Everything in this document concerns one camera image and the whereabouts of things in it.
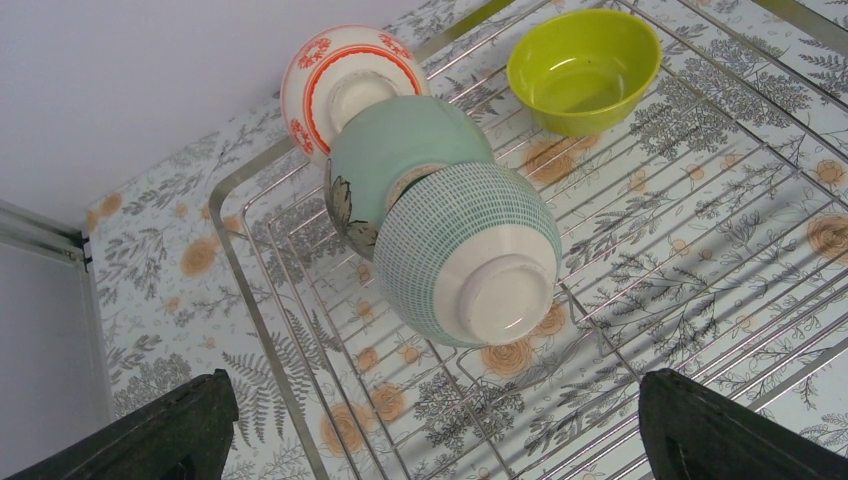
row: dish rack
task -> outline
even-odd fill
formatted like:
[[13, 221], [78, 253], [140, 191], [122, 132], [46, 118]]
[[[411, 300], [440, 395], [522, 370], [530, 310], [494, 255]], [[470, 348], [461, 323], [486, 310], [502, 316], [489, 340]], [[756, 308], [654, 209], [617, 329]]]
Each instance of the dish rack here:
[[[496, 0], [416, 51], [434, 94], [478, 121], [561, 228], [551, 314], [508, 349], [406, 328], [330, 225], [323, 172], [288, 138], [216, 187], [210, 212], [285, 435], [316, 478], [650, 477], [638, 382], [663, 367], [792, 423], [783, 394], [812, 387], [848, 347], [836, 308], [848, 301], [848, 106], [787, 55], [790, 35], [741, 31], [745, 12], [769, 11], [709, 3], [592, 5], [648, 21], [666, 56], [636, 112], [583, 139], [535, 127], [505, 62], [522, 32], [590, 5]], [[227, 212], [250, 228], [228, 230]]]

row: bowl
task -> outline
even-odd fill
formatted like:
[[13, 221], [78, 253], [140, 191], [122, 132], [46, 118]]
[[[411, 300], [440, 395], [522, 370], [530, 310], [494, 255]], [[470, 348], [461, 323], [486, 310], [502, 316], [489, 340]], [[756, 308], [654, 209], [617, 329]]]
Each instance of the bowl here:
[[383, 219], [410, 185], [449, 165], [494, 161], [483, 131], [453, 105], [430, 96], [384, 100], [333, 141], [327, 211], [342, 238], [371, 260]]
[[379, 288], [401, 320], [453, 347], [504, 345], [551, 305], [562, 244], [550, 210], [521, 175], [454, 165], [413, 185], [383, 222]]
[[280, 87], [289, 136], [323, 167], [333, 138], [365, 108], [401, 95], [427, 95], [427, 76], [394, 35], [362, 25], [325, 30], [295, 54]]
[[587, 9], [528, 32], [509, 57], [507, 79], [542, 128], [586, 136], [627, 118], [661, 62], [662, 45], [646, 22]]

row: yellow-green bowl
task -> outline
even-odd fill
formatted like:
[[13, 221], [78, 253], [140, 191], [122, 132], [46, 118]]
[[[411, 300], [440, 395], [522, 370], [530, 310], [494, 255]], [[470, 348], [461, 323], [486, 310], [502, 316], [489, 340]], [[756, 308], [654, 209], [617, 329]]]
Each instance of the yellow-green bowl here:
[[656, 77], [662, 45], [636, 16], [587, 9], [552, 18], [516, 45], [512, 91], [545, 130], [584, 136], [622, 122]]

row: countertop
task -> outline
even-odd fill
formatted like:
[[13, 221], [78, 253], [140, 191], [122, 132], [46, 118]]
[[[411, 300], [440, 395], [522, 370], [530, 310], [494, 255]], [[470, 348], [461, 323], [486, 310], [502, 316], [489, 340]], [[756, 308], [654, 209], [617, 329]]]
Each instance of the countertop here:
[[[401, 17], [389, 30], [415, 46], [483, 3], [431, 0]], [[552, 3], [558, 10], [566, 7], [564, 0]], [[571, 3], [588, 6], [585, 0]], [[697, 3], [722, 21], [751, 23], [746, 33], [756, 31], [788, 38], [785, 32], [791, 30], [765, 11], [756, 18], [743, 19], [741, 12], [731, 8], [733, 2]], [[831, 91], [848, 92], [844, 71], [833, 82]], [[251, 369], [265, 368], [261, 347], [221, 251], [207, 202], [219, 181], [285, 136], [278, 102], [276, 95], [269, 97], [264, 104], [106, 195], [89, 210], [103, 343], [117, 416], [215, 368], [232, 369], [237, 364], [242, 375], [249, 375]], [[244, 229], [236, 215], [226, 216], [224, 223], [234, 232]], [[835, 373], [838, 369], [821, 375]], [[838, 385], [838, 380], [829, 385]], [[263, 395], [262, 389], [254, 390], [254, 395]], [[239, 400], [256, 402], [257, 398]], [[784, 397], [775, 402], [781, 403], [787, 404], [790, 411], [816, 409], [815, 404], [800, 406]], [[259, 418], [267, 421], [253, 422], [249, 431], [236, 434], [225, 478], [311, 477], [297, 438], [288, 433], [293, 430], [284, 406], [279, 402], [262, 405], [265, 411]], [[813, 413], [804, 417], [806, 423], [795, 420], [797, 425], [791, 428], [801, 430], [821, 424], [820, 428], [827, 432], [828, 428], [845, 426], [844, 408], [841, 412], [822, 409]], [[825, 418], [828, 415], [832, 422]], [[844, 452], [848, 447], [840, 444], [835, 448]], [[587, 475], [603, 476], [594, 466]]]

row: floral patterned surface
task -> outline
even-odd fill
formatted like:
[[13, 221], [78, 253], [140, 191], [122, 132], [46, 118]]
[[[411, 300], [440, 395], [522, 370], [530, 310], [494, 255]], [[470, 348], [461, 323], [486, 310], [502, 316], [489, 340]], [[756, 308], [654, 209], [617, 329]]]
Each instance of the floral patterned surface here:
[[[388, 29], [417, 45], [480, 3], [431, 0]], [[612, 454], [593, 456], [635, 425], [634, 373], [676, 366], [748, 404], [846, 336], [844, 308], [834, 305], [848, 301], [848, 116], [838, 103], [848, 95], [846, 60], [751, 2], [694, 2], [800, 72], [801, 82], [683, 4], [643, 1], [639, 8], [664, 27], [666, 59], [637, 110], [584, 139], [539, 132], [501, 67], [528, 28], [595, 3], [553, 0], [522, 17], [534, 2], [517, 1], [425, 63], [436, 73], [434, 95], [455, 99], [484, 127], [499, 162], [537, 185], [563, 232], [563, 280], [576, 302], [558, 295], [528, 338], [465, 351], [406, 328], [376, 292], [370, 264], [333, 235], [313, 190], [322, 172], [298, 169], [298, 153], [224, 204], [241, 268], [299, 399], [289, 407], [306, 415], [333, 478], [353, 476], [345, 447], [365, 478], [381, 468], [398, 478], [536, 478], [560, 463], [560, 475], [613, 477], [643, 452], [634, 433]], [[828, 18], [844, 15], [838, 2], [826, 8]], [[118, 415], [192, 376], [227, 369], [241, 413], [230, 479], [312, 476], [206, 206], [222, 178], [284, 132], [269, 99], [88, 214]], [[241, 206], [287, 174], [243, 222]], [[587, 311], [626, 363], [584, 319]], [[740, 361], [717, 361], [743, 341]], [[762, 413], [845, 454], [844, 371], [834, 362]], [[619, 423], [620, 435], [583, 448]], [[642, 463], [629, 475], [645, 473]]]

